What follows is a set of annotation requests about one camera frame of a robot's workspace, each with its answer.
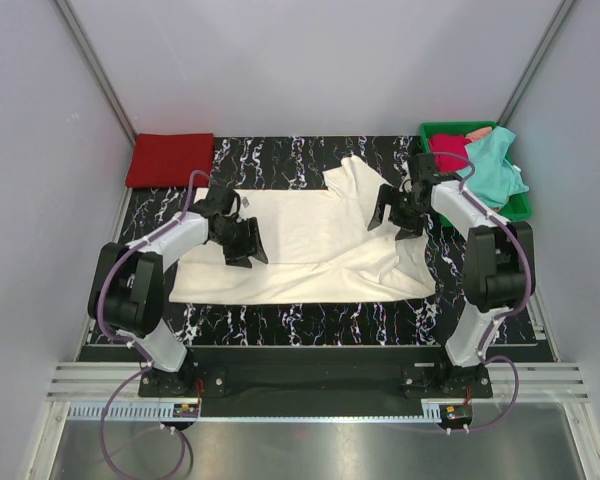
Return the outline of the cream white t shirt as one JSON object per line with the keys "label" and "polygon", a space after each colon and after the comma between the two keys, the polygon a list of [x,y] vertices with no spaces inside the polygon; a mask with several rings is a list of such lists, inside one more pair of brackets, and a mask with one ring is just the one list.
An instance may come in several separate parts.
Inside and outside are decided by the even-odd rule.
{"label": "cream white t shirt", "polygon": [[173,303],[267,305],[421,299],[436,282],[426,235],[399,240],[388,221],[368,228],[385,179],[357,156],[323,173],[323,190],[239,190],[258,221],[266,263],[228,266],[214,242],[177,264]]}

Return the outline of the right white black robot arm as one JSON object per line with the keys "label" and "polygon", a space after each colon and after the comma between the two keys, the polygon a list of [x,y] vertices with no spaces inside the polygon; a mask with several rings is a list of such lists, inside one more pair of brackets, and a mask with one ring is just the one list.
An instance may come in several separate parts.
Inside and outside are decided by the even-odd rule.
{"label": "right white black robot arm", "polygon": [[464,309],[424,381],[426,388],[452,397],[485,378],[486,353],[495,334],[507,318],[526,308],[535,288],[533,232],[528,223],[512,223],[489,209],[462,180],[420,180],[409,192],[380,186],[368,229],[388,217],[399,228],[398,240],[414,239],[430,210],[447,218],[465,240]]}

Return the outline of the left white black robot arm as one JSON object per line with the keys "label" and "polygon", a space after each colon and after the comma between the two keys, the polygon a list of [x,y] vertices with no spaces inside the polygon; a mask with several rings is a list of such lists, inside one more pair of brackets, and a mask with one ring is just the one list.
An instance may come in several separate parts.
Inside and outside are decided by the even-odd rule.
{"label": "left white black robot arm", "polygon": [[228,266],[268,262],[256,218],[180,213],[139,240],[102,247],[89,295],[88,315],[101,332],[137,350],[145,361],[141,377],[176,396],[194,391],[199,382],[192,355],[163,319],[164,274],[209,242],[221,247]]}

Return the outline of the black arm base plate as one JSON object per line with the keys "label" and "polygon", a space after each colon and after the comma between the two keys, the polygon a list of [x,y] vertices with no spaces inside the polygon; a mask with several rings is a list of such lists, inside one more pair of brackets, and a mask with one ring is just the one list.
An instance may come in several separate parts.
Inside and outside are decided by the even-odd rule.
{"label": "black arm base plate", "polygon": [[142,376],[149,399],[199,400],[203,417],[419,415],[423,400],[493,396],[485,367],[459,373],[439,347],[195,347],[179,374]]}

